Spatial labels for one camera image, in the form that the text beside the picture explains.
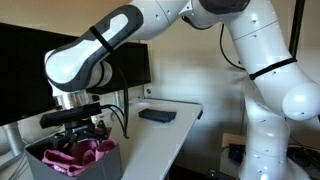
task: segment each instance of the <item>wall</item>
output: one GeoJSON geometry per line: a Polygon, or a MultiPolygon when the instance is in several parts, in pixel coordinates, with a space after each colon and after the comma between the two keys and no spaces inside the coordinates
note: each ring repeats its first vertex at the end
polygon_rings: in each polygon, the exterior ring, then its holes
{"type": "MultiPolygon", "coordinates": [[[[0,1],[0,21],[36,29],[81,35],[92,24],[128,1],[116,0],[33,0],[0,1]]],[[[272,0],[287,44],[295,0],[272,0]]],[[[307,0],[299,44],[299,65],[320,83],[320,1],[307,0]]],[[[231,67],[219,49],[221,24],[197,31],[181,20],[152,41],[150,48],[152,93],[150,97],[197,102],[204,114],[196,121],[177,163],[205,173],[219,166],[220,146],[224,132],[242,134],[244,102],[240,81],[246,75],[231,67]]],[[[224,48],[237,62],[232,41],[225,31],[224,48]]],[[[293,136],[308,145],[320,146],[319,123],[289,122],[293,136]]]]}

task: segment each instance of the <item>computer monitor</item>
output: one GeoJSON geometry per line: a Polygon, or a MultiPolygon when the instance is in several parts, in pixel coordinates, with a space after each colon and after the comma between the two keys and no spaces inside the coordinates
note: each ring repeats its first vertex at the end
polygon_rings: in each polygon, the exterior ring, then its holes
{"type": "MultiPolygon", "coordinates": [[[[0,23],[0,126],[55,108],[44,71],[45,54],[77,37],[0,23]]],[[[128,87],[151,82],[146,44],[125,43],[104,59],[112,61],[128,87]]],[[[117,73],[109,84],[87,90],[104,94],[123,88],[117,73]]]]}

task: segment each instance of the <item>pink cloth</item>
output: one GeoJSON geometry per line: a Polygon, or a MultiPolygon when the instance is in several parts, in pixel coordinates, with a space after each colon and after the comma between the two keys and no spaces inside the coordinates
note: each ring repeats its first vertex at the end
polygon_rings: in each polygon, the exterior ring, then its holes
{"type": "Polygon", "coordinates": [[[77,176],[116,145],[113,139],[102,141],[101,144],[95,139],[89,139],[74,143],[70,149],[71,156],[57,150],[46,150],[42,162],[67,176],[77,176]]]}

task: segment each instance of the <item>white table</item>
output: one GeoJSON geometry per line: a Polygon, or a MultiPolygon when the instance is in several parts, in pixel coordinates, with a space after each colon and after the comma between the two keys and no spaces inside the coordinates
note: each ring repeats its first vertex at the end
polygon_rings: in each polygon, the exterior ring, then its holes
{"type": "MultiPolygon", "coordinates": [[[[128,135],[125,139],[119,122],[105,112],[103,120],[112,127],[111,138],[120,145],[123,180],[164,179],[183,145],[193,123],[202,112],[199,104],[170,102],[152,99],[135,99],[130,102],[128,135]],[[175,111],[176,118],[170,123],[160,123],[142,119],[138,112],[151,108],[175,111]]],[[[18,163],[0,172],[0,179],[8,179],[18,163]]],[[[26,166],[19,179],[33,179],[26,166]]]]}

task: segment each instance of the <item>gray bin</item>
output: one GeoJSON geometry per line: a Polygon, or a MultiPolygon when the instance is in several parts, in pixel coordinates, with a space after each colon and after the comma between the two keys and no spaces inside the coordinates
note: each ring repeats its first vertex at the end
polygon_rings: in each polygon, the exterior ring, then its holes
{"type": "Polygon", "coordinates": [[[119,180],[122,177],[119,145],[76,177],[64,175],[41,162],[44,151],[48,149],[52,149],[49,139],[25,149],[34,180],[119,180]]]}

